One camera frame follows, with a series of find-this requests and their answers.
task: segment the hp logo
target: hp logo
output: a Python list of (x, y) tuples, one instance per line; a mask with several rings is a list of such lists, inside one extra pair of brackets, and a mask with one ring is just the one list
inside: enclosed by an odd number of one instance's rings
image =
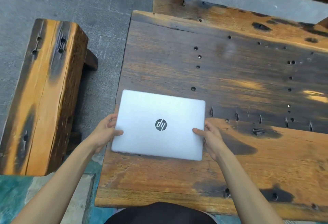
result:
[(166, 129), (166, 126), (167, 126), (166, 121), (161, 118), (159, 120), (157, 120), (155, 123), (156, 129), (159, 131), (164, 131)]

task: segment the wooden bench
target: wooden bench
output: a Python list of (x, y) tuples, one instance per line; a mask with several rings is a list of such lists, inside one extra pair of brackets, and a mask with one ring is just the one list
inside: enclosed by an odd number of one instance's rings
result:
[(36, 19), (0, 143), (0, 173), (44, 176), (62, 163), (82, 68), (97, 70), (78, 24)]
[[(197, 0), (134, 11), (124, 89), (206, 101), (206, 118), (278, 214), (328, 220), (328, 29)], [(156, 201), (236, 214), (218, 164), (111, 151), (96, 206)]]

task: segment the laptop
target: laptop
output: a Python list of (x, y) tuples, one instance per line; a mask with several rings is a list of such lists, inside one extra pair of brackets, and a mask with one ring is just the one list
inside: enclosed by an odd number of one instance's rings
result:
[(205, 101), (123, 90), (112, 151), (202, 160)]

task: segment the laptop lid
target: laptop lid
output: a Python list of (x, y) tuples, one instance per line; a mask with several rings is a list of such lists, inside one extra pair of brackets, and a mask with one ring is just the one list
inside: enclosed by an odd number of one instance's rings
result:
[(112, 151), (202, 160), (205, 101), (123, 90)]

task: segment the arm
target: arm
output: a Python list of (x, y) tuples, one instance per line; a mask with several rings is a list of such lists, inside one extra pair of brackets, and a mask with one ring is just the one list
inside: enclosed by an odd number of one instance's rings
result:
[(219, 164), (241, 222), (243, 224), (283, 224), (283, 220), (223, 142), (219, 130), (207, 121), (205, 121), (205, 126), (208, 129), (206, 131), (196, 128), (193, 131), (205, 138), (208, 153)]
[(122, 135), (123, 131), (115, 130), (117, 114), (104, 118), (54, 176), (22, 209), (11, 224), (59, 224), (70, 203), (88, 162), (93, 154), (100, 152), (113, 136)]

